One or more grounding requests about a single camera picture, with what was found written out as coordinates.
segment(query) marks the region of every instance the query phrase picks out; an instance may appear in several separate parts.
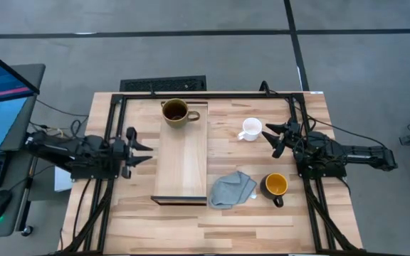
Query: gray carpet floor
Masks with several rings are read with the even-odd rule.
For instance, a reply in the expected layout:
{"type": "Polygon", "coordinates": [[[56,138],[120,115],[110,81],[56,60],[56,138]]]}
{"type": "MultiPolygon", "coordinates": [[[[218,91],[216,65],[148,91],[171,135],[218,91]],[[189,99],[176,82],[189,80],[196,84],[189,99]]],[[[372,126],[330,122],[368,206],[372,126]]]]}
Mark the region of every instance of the gray carpet floor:
{"type": "MultiPolygon", "coordinates": [[[[292,0],[297,29],[410,28],[410,1],[292,0]]],[[[288,28],[283,1],[0,0],[0,33],[83,33],[288,28]]],[[[392,149],[392,172],[349,165],[352,203],[364,246],[410,255],[410,34],[299,36],[311,90],[323,91],[333,124],[392,149]]],[[[9,65],[45,63],[40,99],[88,113],[94,92],[121,79],[206,75],[209,90],[300,90],[290,36],[0,39],[9,65]]],[[[33,122],[68,126],[72,118],[36,105],[33,122]]],[[[336,131],[343,144],[372,143],[336,131]]],[[[56,250],[67,194],[34,202],[36,231],[0,238],[0,255],[56,250]]]]}

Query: gray cloth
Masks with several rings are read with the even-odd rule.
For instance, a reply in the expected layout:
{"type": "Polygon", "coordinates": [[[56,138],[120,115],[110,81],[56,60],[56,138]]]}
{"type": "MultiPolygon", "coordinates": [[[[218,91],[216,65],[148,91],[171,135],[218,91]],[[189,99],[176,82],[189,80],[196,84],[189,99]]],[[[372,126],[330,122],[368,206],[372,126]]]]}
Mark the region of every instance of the gray cloth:
{"type": "Polygon", "coordinates": [[[212,208],[230,209],[233,205],[245,203],[256,184],[241,171],[218,178],[211,189],[209,204],[212,208]]]}

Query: black bracket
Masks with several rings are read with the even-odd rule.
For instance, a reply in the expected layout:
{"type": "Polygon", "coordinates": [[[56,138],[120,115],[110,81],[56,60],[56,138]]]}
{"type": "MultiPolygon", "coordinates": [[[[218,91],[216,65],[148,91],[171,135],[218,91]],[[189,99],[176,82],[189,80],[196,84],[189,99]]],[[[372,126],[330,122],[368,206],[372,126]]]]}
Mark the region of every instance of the black bracket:
{"type": "Polygon", "coordinates": [[[267,96],[271,93],[268,83],[265,80],[262,81],[261,86],[259,87],[259,92],[265,92],[267,96]]]}
{"type": "Polygon", "coordinates": [[[153,98],[156,98],[156,93],[154,92],[153,85],[149,84],[149,93],[153,98]]]}
{"type": "Polygon", "coordinates": [[[293,97],[300,104],[305,104],[305,95],[303,93],[294,93],[293,97]]]}
{"type": "Polygon", "coordinates": [[[118,102],[121,102],[122,95],[112,95],[112,99],[110,100],[111,105],[116,105],[118,102]]]}

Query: white mug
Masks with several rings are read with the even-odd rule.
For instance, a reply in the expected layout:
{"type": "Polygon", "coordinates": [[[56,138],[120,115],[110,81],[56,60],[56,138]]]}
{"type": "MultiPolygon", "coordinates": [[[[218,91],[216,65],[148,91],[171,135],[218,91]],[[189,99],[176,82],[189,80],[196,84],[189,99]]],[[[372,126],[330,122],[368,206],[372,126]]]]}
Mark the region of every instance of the white mug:
{"type": "Polygon", "coordinates": [[[259,119],[250,117],[243,122],[243,131],[238,134],[238,140],[255,141],[262,132],[262,123],[259,119]]]}

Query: wooden tabletop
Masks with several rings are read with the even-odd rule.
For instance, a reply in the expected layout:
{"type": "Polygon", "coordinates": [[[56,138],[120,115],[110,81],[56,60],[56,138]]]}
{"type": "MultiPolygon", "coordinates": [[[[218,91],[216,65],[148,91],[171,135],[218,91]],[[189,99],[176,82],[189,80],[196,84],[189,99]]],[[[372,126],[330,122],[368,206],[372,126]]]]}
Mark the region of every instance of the wooden tabletop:
{"type": "MultiPolygon", "coordinates": [[[[104,135],[111,95],[110,92],[95,93],[86,134],[104,135]]],[[[305,101],[309,115],[330,123],[323,94],[305,92],[305,101]]],[[[247,117],[257,117],[264,125],[287,122],[290,113],[286,101],[208,100],[208,193],[217,178],[235,171],[248,174],[258,183],[266,174],[273,172],[288,179],[283,208],[276,208],[271,200],[264,198],[257,185],[256,199],[249,198],[246,203],[234,206],[231,210],[214,210],[206,206],[158,206],[150,200],[154,191],[159,131],[163,122],[160,102],[161,100],[127,102],[123,131],[128,126],[135,127],[139,142],[154,149],[148,153],[153,159],[133,168],[130,180],[116,180],[104,253],[315,251],[303,182],[297,175],[292,151],[286,149],[279,159],[274,159],[271,157],[273,150],[270,144],[262,136],[254,142],[237,140],[243,120],[247,117]]],[[[114,131],[117,118],[118,114],[113,122],[114,131]]],[[[325,125],[317,123],[315,130],[334,137],[333,130],[325,125]]],[[[351,243],[362,247],[347,188],[336,178],[322,180],[331,218],[351,243]]],[[[84,186],[85,181],[78,181],[72,188],[63,226],[65,245],[72,239],[74,218],[84,186]]],[[[94,181],[91,181],[80,210],[77,231],[88,219],[93,189],[94,181]]],[[[327,247],[323,222],[319,216],[317,219],[322,246],[327,247]]],[[[97,245],[99,226],[100,220],[95,225],[92,248],[97,245]]]]}

